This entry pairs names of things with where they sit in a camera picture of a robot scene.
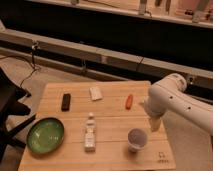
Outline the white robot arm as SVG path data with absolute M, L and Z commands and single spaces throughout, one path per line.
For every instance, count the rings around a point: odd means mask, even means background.
M 213 150 L 213 105 L 186 95 L 186 88 L 186 79 L 177 73 L 169 74 L 150 86 L 144 110 L 151 119 L 151 129 L 157 131 L 160 118 L 167 110 L 173 111 L 205 130 L 211 136 Z

